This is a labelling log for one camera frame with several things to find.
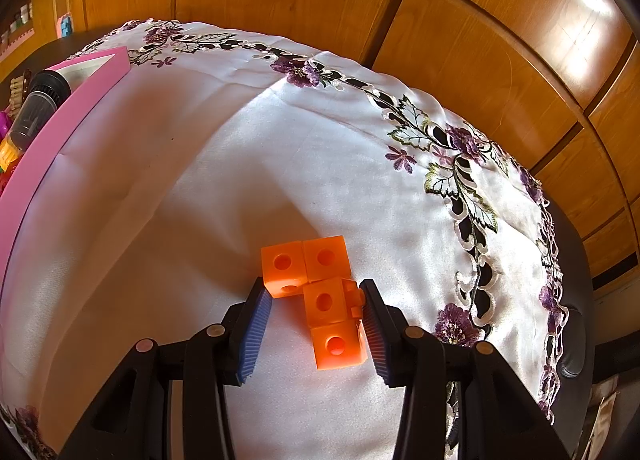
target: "circular hole in cube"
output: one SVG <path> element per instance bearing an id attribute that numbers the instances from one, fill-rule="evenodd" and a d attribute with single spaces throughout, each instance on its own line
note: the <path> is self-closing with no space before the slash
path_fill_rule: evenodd
<path id="1" fill-rule="evenodd" d="M 291 266 L 291 258 L 287 254 L 278 255 L 273 260 L 273 266 L 278 270 L 287 270 Z"/>
<path id="2" fill-rule="evenodd" d="M 331 308 L 332 304 L 334 304 L 334 300 L 327 293 L 320 294 L 316 299 L 316 307 L 320 312 L 326 312 Z"/>
<path id="3" fill-rule="evenodd" d="M 318 263 L 329 266 L 335 261 L 335 254 L 329 249 L 322 249 L 318 252 Z"/>
<path id="4" fill-rule="evenodd" d="M 332 355 L 342 355 L 344 353 L 344 339 L 341 337 L 331 337 L 326 342 L 326 350 Z"/>

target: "yellow object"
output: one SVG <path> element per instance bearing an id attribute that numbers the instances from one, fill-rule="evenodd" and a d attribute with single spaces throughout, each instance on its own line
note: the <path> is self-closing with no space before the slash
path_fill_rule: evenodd
<path id="1" fill-rule="evenodd" d="M 0 171 L 6 173 L 9 166 L 21 156 L 22 151 L 11 143 L 11 137 L 7 135 L 4 140 L 0 142 Z"/>

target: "white tablecloth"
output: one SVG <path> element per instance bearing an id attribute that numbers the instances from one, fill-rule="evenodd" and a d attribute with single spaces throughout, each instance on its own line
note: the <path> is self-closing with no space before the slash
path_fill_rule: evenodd
<path id="1" fill-rule="evenodd" d="M 60 451 L 138 339 L 219 322 L 260 247 L 343 234 L 355 280 L 444 340 L 492 342 L 550 416 L 566 319 L 552 224 L 499 146 L 427 93 L 283 38 L 149 20 L 85 52 L 119 45 L 131 71 L 58 154 L 15 244 L 6 412 L 39 413 Z M 318 372 L 301 297 L 274 301 L 254 375 L 226 393 L 237 458 L 254 460 L 388 459 L 403 395 L 371 360 Z"/>

